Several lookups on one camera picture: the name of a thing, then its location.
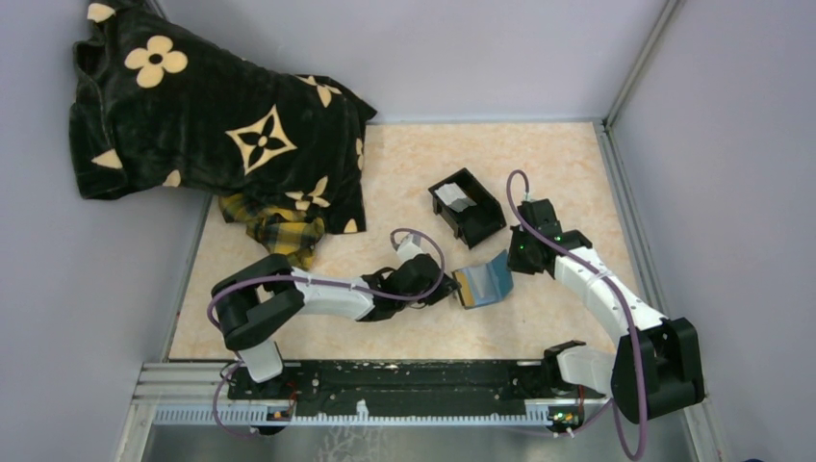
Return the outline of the blue card holder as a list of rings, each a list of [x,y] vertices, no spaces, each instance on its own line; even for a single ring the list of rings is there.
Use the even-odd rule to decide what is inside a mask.
[[[456,269],[470,280],[474,298],[471,309],[500,303],[513,291],[514,281],[507,259],[508,251],[502,250],[489,262]]]

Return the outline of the black card box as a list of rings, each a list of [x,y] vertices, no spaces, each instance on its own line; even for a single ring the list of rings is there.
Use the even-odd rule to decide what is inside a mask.
[[[473,249],[506,227],[498,200],[466,168],[428,188],[432,210],[453,231],[455,239]]]

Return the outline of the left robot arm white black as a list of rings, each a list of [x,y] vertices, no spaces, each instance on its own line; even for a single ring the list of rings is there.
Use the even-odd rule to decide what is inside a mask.
[[[272,335],[297,315],[357,322],[385,321],[409,306],[433,305],[460,285],[426,253],[396,268],[351,279],[317,277],[272,254],[223,279],[211,290],[208,320],[250,376],[254,390],[277,398],[289,374]]]

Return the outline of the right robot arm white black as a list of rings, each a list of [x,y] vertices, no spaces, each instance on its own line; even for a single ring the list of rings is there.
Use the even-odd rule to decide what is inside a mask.
[[[668,318],[632,292],[580,231],[563,230],[549,200],[525,200],[516,214],[520,222],[511,229],[509,270],[545,273],[563,285],[616,345],[612,353],[583,341],[546,349],[546,391],[565,397],[579,386],[589,388],[612,397],[633,424],[702,402],[696,327],[685,318]]]

